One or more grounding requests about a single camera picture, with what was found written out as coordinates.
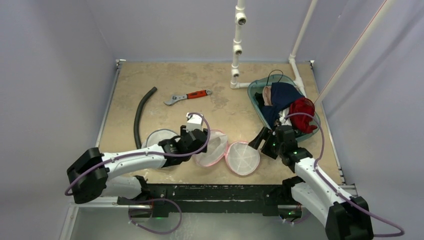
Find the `navy blue bra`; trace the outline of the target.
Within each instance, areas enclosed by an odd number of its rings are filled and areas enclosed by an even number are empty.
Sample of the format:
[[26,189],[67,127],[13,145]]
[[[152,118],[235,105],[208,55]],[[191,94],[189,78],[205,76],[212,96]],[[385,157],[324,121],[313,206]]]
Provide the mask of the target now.
[[304,97],[304,95],[290,83],[274,82],[271,86],[272,106],[264,106],[260,112],[265,122],[273,128],[279,118],[279,112],[289,108],[295,100]]

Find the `pink-trimmed white mesh laundry bag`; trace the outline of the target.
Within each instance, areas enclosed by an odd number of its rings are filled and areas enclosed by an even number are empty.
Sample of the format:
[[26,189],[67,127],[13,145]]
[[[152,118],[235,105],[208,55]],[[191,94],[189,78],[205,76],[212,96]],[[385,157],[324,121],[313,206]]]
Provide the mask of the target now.
[[228,135],[220,130],[212,129],[207,152],[196,154],[194,160],[201,167],[211,167],[221,159],[225,160],[228,168],[236,175],[247,176],[258,168],[260,154],[246,141],[230,143]]

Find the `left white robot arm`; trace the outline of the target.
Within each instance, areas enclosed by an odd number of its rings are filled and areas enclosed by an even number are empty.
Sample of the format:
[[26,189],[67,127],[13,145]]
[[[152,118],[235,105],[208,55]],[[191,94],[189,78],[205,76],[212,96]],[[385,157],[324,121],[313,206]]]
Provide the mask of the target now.
[[207,152],[210,136],[209,127],[187,131],[182,125],[180,135],[146,148],[118,153],[89,148],[67,169],[69,186],[64,194],[72,196],[76,204],[91,202],[112,190],[112,181],[121,175],[177,166]]

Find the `red garment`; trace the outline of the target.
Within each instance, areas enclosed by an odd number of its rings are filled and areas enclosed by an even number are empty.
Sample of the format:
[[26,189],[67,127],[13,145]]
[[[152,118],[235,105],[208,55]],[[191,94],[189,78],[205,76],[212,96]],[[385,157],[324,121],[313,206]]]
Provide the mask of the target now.
[[312,116],[315,116],[315,105],[310,99],[301,97],[295,100],[289,107],[289,115],[292,126],[301,133],[311,134],[317,129],[317,126],[310,124]]

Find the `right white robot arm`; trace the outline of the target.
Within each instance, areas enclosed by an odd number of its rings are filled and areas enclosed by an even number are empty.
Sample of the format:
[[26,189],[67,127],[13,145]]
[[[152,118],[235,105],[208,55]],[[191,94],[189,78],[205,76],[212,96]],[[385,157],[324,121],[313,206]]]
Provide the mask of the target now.
[[275,130],[263,127],[249,142],[253,149],[282,163],[295,177],[282,182],[280,196],[288,204],[303,205],[324,226],[330,240],[372,240],[374,231],[367,215],[368,203],[363,197],[354,197],[339,187],[318,165],[304,147],[300,147],[294,130],[289,125]]

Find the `blue-trimmed white mesh laundry bag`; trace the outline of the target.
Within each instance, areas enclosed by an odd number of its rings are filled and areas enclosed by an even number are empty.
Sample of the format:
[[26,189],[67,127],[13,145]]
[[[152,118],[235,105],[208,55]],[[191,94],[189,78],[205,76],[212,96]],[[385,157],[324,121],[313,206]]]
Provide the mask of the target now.
[[177,135],[178,134],[175,131],[167,128],[157,129],[147,136],[144,143],[142,143],[141,147],[148,148],[155,144],[158,144],[162,140],[171,139]]

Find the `pink bra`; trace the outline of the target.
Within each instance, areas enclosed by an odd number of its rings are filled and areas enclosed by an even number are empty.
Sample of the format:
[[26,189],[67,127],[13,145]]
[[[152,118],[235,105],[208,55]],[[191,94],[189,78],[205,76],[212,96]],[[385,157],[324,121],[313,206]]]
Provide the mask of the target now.
[[262,90],[262,97],[263,97],[263,101],[264,101],[264,105],[265,106],[272,106],[272,100],[271,100],[271,95],[272,95],[272,87],[270,85],[267,85],[263,88]]

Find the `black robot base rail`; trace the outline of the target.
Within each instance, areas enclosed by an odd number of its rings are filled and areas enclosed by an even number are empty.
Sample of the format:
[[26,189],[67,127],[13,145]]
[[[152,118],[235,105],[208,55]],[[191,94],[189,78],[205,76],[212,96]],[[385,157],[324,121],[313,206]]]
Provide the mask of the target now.
[[265,217],[299,219],[306,208],[293,200],[283,184],[171,184],[148,183],[134,198],[118,197],[118,205],[146,206],[155,218],[183,213],[261,214]]

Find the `white bra with black straps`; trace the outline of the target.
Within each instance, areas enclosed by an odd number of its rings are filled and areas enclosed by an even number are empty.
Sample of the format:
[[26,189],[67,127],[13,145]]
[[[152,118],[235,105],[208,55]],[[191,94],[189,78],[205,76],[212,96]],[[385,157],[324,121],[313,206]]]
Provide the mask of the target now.
[[287,117],[290,113],[289,108],[285,108],[278,113],[278,125],[283,126],[292,126],[292,122],[289,117]]

